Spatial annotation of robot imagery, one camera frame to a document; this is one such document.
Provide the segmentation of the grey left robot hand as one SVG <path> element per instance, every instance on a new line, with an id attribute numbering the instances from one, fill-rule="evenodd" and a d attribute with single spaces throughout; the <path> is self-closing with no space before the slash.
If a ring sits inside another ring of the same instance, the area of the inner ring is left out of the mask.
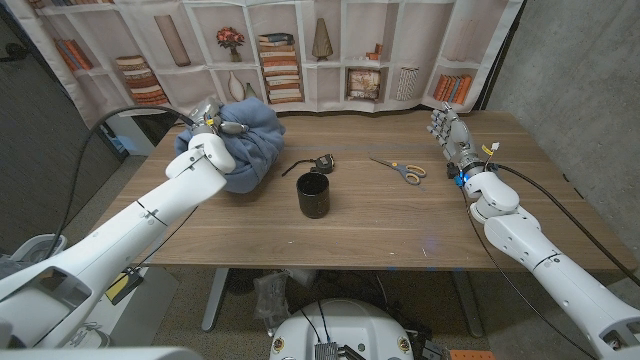
<path id="1" fill-rule="evenodd" d="M 193 121 L 191 133 L 193 135 L 200 133 L 239 135 L 249 130 L 247 125 L 223 120 L 220 116 L 221 105 L 222 103 L 213 97 L 207 97 L 201 101 L 189 114 L 189 118 Z"/>

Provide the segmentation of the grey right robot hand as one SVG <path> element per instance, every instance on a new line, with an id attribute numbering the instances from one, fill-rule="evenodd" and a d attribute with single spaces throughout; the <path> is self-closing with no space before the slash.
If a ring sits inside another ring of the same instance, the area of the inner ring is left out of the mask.
<path id="1" fill-rule="evenodd" d="M 448 162 L 469 177 L 485 170 L 471 131 L 449 103 L 443 102 L 441 109 L 435 109 L 431 120 L 427 130 L 442 147 Z"/>

